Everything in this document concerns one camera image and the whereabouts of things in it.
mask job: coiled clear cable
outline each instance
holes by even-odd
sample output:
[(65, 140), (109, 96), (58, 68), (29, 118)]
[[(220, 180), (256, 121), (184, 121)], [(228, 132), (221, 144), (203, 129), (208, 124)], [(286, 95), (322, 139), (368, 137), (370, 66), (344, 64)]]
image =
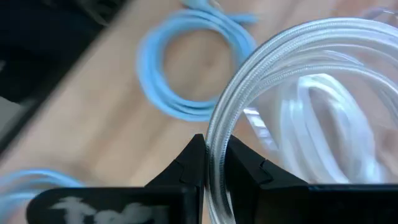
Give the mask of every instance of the coiled clear cable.
[(0, 223), (23, 204), (44, 190), (54, 187), (84, 187), (84, 184), (63, 173), (48, 169), (27, 169), (0, 178)]
[[(287, 86), (288, 89), (295, 89), (294, 94), (290, 96), (297, 99), (297, 96), (300, 95), (300, 99), (306, 98), (308, 100), (307, 89), (314, 87), (310, 86), (308, 81), (312, 79), (312, 82), (314, 81), (313, 79), (317, 79), (317, 83), (323, 85), (318, 85), (317, 88), (327, 90), (326, 87), (333, 87), (329, 88), (327, 93), (328, 97), (331, 97), (332, 102), (347, 101), (346, 103), (349, 104), (353, 100), (350, 98), (349, 93), (344, 88), (341, 88), (342, 86), (338, 82), (330, 79), (328, 75), (344, 73), (344, 75), (361, 77), (367, 83), (370, 83), (372, 88), (377, 90), (377, 93), (382, 96), (381, 100), (390, 109), (391, 116), (395, 119), (398, 118), (395, 106), (398, 105), (398, 86), (378, 70), (361, 64), (354, 57), (347, 54), (339, 55), (339, 52), (336, 50), (339, 48), (348, 50), (359, 49), (375, 57), (383, 58), (387, 62), (397, 66), (395, 58), (398, 55), (398, 29), (381, 22), (358, 18), (330, 18), (308, 22), (287, 29), (268, 40), (246, 60), (237, 74), (235, 74), (221, 95), (213, 112), (206, 137), (209, 166), (206, 181), (206, 197), (212, 223), (235, 223), (231, 199), (228, 195), (224, 179), (226, 145), (243, 109), (261, 93), (264, 93), (273, 86), (286, 83), (291, 78), (298, 79), (298, 83)], [(302, 59), (303, 55), (306, 55), (304, 57), (307, 59), (312, 58), (314, 60), (304, 60)], [(358, 111), (356, 105), (351, 106), (349, 110), (359, 114), (359, 116), (357, 117), (358, 120), (350, 120), (350, 125), (352, 127), (360, 125), (367, 128), (366, 118), (361, 116), (361, 112), (360, 110)], [(338, 118), (341, 122), (338, 124), (340, 126), (344, 125), (344, 122), (348, 122), (348, 119), (350, 119), (347, 117), (349, 114), (347, 111), (342, 113), (337, 107), (330, 108), (330, 111), (332, 114), (334, 113), (332, 116), (336, 120)], [(288, 112), (281, 113), (281, 116), (290, 113)], [(311, 114), (313, 117), (315, 116), (315, 114), (311, 113), (310, 107), (306, 109), (306, 114), (301, 114), (301, 116), (308, 114)], [(283, 120), (284, 123), (281, 125), (289, 124), (289, 120)], [(367, 138), (371, 136), (371, 132), (369, 131), (359, 134), (363, 134)], [(315, 172), (318, 173), (315, 175), (318, 177), (327, 177), (328, 180), (334, 182), (347, 182), (350, 179), (354, 179), (355, 182), (363, 180), (382, 182), (383, 179), (382, 175), (380, 175), (379, 166), (376, 163), (372, 164), (373, 143), (369, 141), (366, 144), (368, 144), (366, 157), (368, 161), (364, 161), (361, 164), (364, 167), (363, 169), (361, 168), (359, 173), (345, 174), (345, 176), (338, 172), (330, 174), (329, 170), (325, 172), (328, 167), (324, 166), (325, 164), (321, 164), (321, 166), (324, 166), (323, 169), (316, 170)], [(312, 152), (313, 155), (319, 153), (314, 150)], [(353, 157), (358, 156), (356, 152), (349, 153), (353, 153)]]
[(162, 68), (165, 48), (171, 39), (182, 33), (210, 29), (226, 39), (238, 66), (256, 48), (253, 37), (239, 23), (255, 22), (256, 18), (249, 14), (226, 16), (203, 0), (183, 3), (189, 9), (173, 13), (142, 40), (137, 51), (137, 74), (148, 100), (164, 113), (186, 121), (208, 121), (218, 97), (209, 101), (190, 101), (174, 93)]

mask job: wooden surface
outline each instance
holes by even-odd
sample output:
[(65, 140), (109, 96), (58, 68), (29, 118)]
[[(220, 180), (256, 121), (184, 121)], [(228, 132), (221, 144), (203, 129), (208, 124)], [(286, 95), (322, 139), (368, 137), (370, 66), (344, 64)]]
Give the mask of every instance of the wooden surface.
[[(260, 44), (282, 29), (323, 17), (357, 16), (395, 0), (222, 0), (226, 12), (253, 12), (248, 29)], [(135, 73), (140, 39), (178, 0), (135, 0), (86, 51), (37, 116), (13, 142), (0, 173), (49, 167), (90, 185), (142, 186), (180, 153), (207, 123), (188, 123), (162, 114), (142, 94)], [(230, 51), (210, 31), (177, 38), (167, 49), (165, 71), (180, 95), (203, 100), (220, 93), (233, 74)], [(235, 134), (261, 152), (246, 122)]]

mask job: blue cable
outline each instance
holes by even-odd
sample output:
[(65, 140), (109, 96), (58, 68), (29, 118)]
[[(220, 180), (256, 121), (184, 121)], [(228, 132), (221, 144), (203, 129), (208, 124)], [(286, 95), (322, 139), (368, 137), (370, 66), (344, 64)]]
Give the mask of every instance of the blue cable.
[(11, 214), (46, 189), (43, 186), (84, 187), (84, 184), (63, 173), (48, 169), (20, 170), (0, 178), (0, 223), (7, 223)]
[(172, 38), (198, 29), (220, 33), (234, 53), (234, 61), (241, 65), (256, 48), (250, 33), (238, 23), (255, 22), (252, 15), (226, 16), (206, 1), (184, 3), (190, 9), (172, 14), (142, 40), (137, 52), (137, 73), (146, 97), (164, 113), (185, 121), (208, 121), (218, 97), (209, 101), (185, 100), (167, 84), (162, 68), (164, 51)]

